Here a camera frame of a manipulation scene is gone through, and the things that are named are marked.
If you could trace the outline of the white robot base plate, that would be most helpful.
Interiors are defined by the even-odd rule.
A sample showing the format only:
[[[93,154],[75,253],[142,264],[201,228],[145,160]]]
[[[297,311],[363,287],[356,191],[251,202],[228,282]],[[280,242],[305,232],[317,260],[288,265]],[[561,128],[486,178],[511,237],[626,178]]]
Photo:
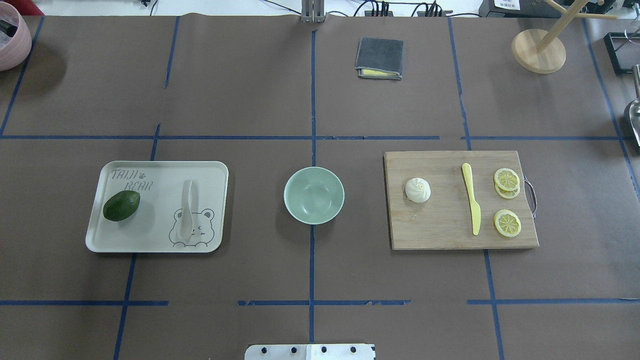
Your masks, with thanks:
[[[245,360],[375,360],[374,344],[254,344],[247,347]]]

